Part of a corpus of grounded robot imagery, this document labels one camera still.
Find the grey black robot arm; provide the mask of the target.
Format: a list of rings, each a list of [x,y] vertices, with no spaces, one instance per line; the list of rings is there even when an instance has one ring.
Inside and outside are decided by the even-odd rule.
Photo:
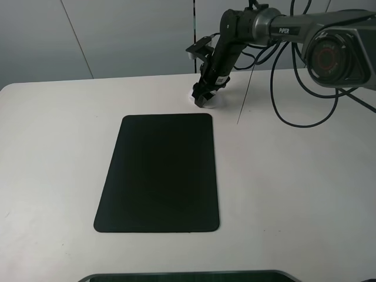
[[[216,46],[209,46],[210,41],[205,36],[187,48],[203,61],[192,93],[200,108],[229,82],[248,44],[299,43],[307,70],[318,85],[375,89],[375,12],[348,9],[287,16],[267,5],[229,9],[221,17]]]

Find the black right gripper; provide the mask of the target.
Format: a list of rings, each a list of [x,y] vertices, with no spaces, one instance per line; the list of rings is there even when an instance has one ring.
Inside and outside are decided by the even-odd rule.
[[[216,92],[206,89],[224,88],[230,81],[230,72],[246,47],[246,37],[220,35],[214,52],[203,64],[199,82],[193,85],[192,97],[198,107],[215,107]]]

